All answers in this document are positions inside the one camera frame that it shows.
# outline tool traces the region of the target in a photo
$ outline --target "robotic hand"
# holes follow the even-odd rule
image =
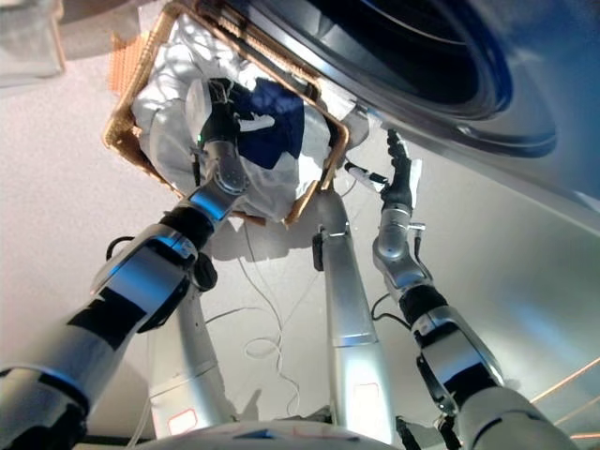
[[[213,98],[204,183],[107,261],[86,307],[0,369],[0,448],[71,448],[133,335],[165,323],[192,283],[214,286],[201,251],[248,185],[238,132],[230,105]]]
[[[457,416],[466,448],[575,449],[525,397],[503,387],[489,348],[433,286],[418,257],[425,227],[411,223],[411,161],[394,131],[388,132],[388,144],[395,175],[382,191],[373,261],[421,349],[416,364],[431,398],[442,413]],[[407,241],[410,229],[416,230],[414,257]]]

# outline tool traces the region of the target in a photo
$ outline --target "orange light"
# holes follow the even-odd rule
[[[600,433],[580,433],[571,435],[571,439],[600,439]]]
[[[600,396],[588,401],[585,405],[580,406],[579,408],[577,408],[574,411],[571,411],[569,414],[565,415],[564,417],[561,417],[559,420],[557,420],[556,422],[554,422],[555,426],[560,425],[562,422],[566,422],[567,420],[569,420],[571,417],[581,413],[584,410],[587,410],[588,408],[590,408],[594,403],[596,403],[597,401],[600,400]]]
[[[593,361],[591,361],[590,364],[587,364],[586,366],[582,367],[581,369],[573,372],[571,375],[569,375],[568,377],[566,377],[563,380],[560,380],[559,382],[557,382],[556,384],[554,384],[552,387],[550,387],[549,389],[547,389],[546,391],[544,391],[542,394],[540,394],[539,396],[536,396],[534,398],[532,398],[532,403],[535,403],[536,401],[541,400],[542,398],[546,397],[549,394],[552,394],[554,391],[560,389],[561,387],[563,387],[565,384],[573,381],[575,378],[577,378],[579,375],[581,375],[582,373],[584,373],[585,371],[589,370],[590,368],[592,368],[593,366],[595,366],[596,364],[600,363],[600,357],[597,357],[596,359],[594,359]]]

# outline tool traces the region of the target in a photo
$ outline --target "laundry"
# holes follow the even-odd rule
[[[192,170],[210,111],[209,82],[221,81],[239,114],[238,150],[249,179],[236,209],[281,221],[321,178],[330,131],[323,115],[183,15],[161,46],[131,110],[140,147],[174,188],[196,188]],[[200,160],[203,177],[202,155]]]

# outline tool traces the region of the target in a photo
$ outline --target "orange object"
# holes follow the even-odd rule
[[[148,33],[142,33],[132,40],[123,40],[112,33],[112,53],[109,65],[109,89],[122,96],[133,77]]]

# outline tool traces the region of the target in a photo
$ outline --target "white floor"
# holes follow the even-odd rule
[[[107,55],[69,62],[63,78],[0,103],[1,360],[84,304],[114,237],[138,233],[176,202],[100,142],[116,102],[107,70]],[[415,212],[428,226],[422,256],[439,290],[497,354],[511,385],[532,397],[594,359],[600,240],[474,172],[410,149],[425,161]],[[386,172],[384,134],[374,132],[350,158]],[[341,174],[337,190],[349,185]],[[360,185],[344,201],[374,301],[384,293],[370,251],[381,202]],[[256,262],[239,221],[224,227],[213,242],[219,283],[202,299],[207,318],[241,306],[265,308],[240,264],[247,269],[285,321],[283,368],[300,384],[301,414],[328,402],[323,275],[313,270],[309,248],[316,227],[311,210],[287,231],[248,225]],[[243,352],[249,340],[276,333],[273,318],[247,310],[209,327],[238,412],[285,416],[293,390],[278,377],[275,357],[256,361]],[[393,322],[377,329],[396,413],[429,426],[437,414],[414,366],[416,346]],[[139,336],[91,418],[92,434],[130,435],[145,399],[145,373]],[[593,389],[590,396],[600,394],[600,386]]]

